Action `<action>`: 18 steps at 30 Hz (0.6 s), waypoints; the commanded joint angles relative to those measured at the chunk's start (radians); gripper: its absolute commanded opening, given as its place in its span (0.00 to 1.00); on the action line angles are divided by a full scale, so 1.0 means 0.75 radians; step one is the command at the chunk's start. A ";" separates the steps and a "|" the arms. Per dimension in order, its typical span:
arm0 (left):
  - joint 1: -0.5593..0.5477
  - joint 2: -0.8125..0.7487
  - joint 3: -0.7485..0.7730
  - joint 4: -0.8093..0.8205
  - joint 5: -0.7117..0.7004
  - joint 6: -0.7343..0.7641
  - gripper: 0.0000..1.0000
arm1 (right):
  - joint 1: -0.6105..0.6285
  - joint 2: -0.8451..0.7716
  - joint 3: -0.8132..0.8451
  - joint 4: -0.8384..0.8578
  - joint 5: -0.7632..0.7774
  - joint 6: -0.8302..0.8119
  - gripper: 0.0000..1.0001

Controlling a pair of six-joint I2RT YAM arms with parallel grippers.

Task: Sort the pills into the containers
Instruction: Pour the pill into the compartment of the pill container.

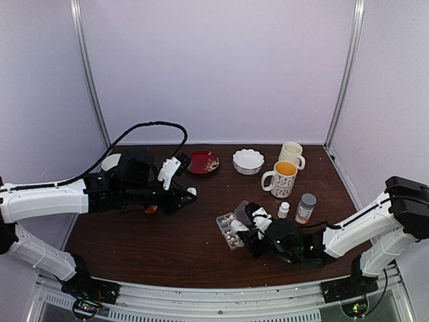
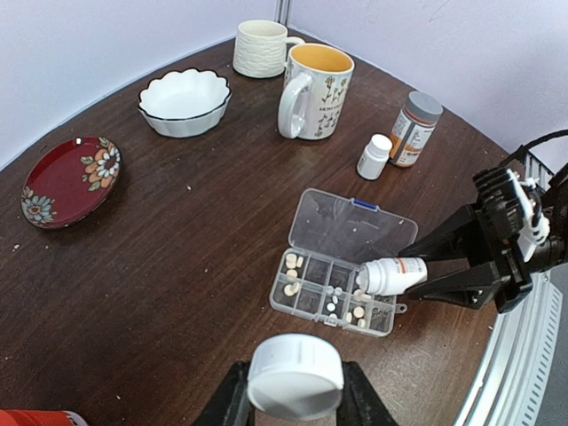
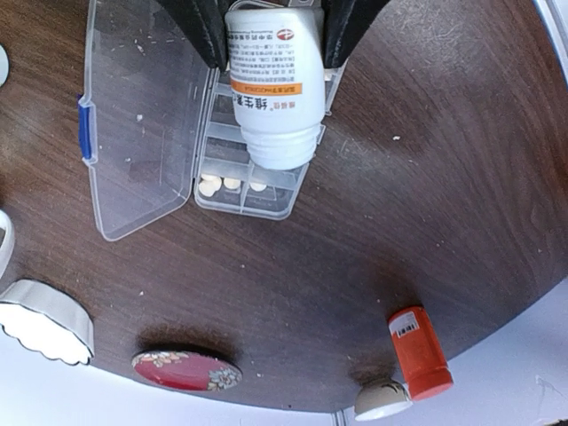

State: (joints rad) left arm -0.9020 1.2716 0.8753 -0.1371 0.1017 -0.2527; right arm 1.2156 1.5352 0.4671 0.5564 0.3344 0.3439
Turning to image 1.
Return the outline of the orange pill bottle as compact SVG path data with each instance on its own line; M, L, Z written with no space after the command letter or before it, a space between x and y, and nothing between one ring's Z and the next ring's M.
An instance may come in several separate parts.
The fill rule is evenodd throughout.
M147 209L144 210L145 214L151 215L154 214L158 210L158 207L156 205L149 206Z

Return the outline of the clear plastic pill organizer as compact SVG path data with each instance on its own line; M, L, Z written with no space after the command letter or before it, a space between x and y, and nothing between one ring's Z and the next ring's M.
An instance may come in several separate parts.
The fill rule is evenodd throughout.
M216 218L219 230L231 250L236 250L244 246L244 243L234 230L232 222L237 220L245 226L250 225L250 220L245 212L245 206L248 204L248 201L242 201L232 213L227 213Z

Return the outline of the grey lid supplement bottle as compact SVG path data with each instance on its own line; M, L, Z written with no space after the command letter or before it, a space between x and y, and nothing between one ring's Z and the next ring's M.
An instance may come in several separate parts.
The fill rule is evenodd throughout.
M316 202L317 199L313 194L305 193L301 196L295 214L296 223L300 225L305 225L309 222Z

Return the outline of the small white pill bottle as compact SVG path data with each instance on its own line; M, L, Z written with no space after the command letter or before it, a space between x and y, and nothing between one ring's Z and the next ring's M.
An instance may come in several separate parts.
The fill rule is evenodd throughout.
M236 219L232 220L231 227L236 233L239 233L240 231L249 231L249 228L246 225Z

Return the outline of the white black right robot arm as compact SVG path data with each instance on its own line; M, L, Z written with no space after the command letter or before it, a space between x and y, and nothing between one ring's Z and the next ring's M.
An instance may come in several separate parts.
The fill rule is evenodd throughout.
M290 264L323 268L349 250L378 236L379 240L354 261L354 273L344 281L344 291L359 295L369 279L381 271L411 244L428 239L428 185L392 176L386 189L369 205L344 219L306 233L291 221L274 219L256 203L246 205L249 225L237 235L254 258L265 252Z

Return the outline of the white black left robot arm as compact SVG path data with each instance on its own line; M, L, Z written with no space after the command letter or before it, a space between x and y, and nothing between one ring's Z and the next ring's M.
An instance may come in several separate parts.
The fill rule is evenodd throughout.
M26 261L53 274L82 298L96 292L86 263L36 238L18 222L58 214L91 214L124 211L130 205L158 207L171 215L196 201L197 190L174 179L191 160L175 150L161 168L147 151L112 154L112 146L82 174L59 182L1 184L1 253Z

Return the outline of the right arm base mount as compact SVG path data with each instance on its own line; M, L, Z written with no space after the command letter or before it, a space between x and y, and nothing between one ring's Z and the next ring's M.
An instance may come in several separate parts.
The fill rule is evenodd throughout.
M352 319L364 318L369 313L367 295L378 290L377 278L351 276L320 284L326 304L339 302L341 311Z

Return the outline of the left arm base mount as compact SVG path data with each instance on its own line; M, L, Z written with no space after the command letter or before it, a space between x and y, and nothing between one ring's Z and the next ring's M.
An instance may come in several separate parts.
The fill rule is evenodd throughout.
M61 291L75 298L72 313L83 321L95 317L103 304L114 305L120 290L120 285L115 282L94 278L72 278L59 282L62 286Z

